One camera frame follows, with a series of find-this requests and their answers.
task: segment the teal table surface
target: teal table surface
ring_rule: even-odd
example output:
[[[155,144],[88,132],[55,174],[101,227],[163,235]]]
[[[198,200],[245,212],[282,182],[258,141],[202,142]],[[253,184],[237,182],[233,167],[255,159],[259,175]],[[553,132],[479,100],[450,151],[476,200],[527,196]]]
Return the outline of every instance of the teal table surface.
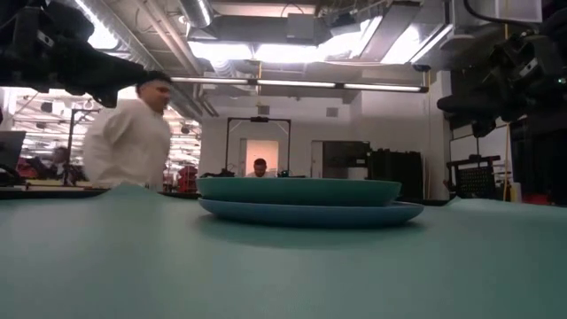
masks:
[[[0,202],[0,318],[566,318],[567,212],[462,200],[404,227],[223,222],[120,187]]]

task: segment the metal frame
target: metal frame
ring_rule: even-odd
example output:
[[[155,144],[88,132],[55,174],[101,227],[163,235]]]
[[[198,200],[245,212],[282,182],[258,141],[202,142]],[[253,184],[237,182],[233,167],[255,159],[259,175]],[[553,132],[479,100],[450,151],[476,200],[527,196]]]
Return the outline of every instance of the metal frame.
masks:
[[[230,138],[230,123],[232,121],[250,121],[252,123],[268,123],[271,121],[283,121],[289,126],[287,134],[287,170],[290,171],[290,150],[291,150],[291,120],[289,119],[270,119],[270,118],[239,118],[239,117],[229,117],[227,119],[227,136],[226,136],[226,151],[224,153],[224,169],[229,169],[229,138]]]
[[[78,112],[83,112],[84,114],[82,115],[81,118],[79,118],[79,120],[75,121],[74,120],[74,116],[78,113]],[[71,148],[73,147],[73,132],[74,132],[74,126],[79,124],[89,113],[98,113],[100,112],[100,109],[96,109],[96,110],[86,110],[86,109],[71,109],[71,122],[69,123],[69,137],[67,138],[67,159],[66,159],[66,165],[63,171],[63,185],[68,186],[67,183],[67,177],[69,176],[69,165],[71,165]]]

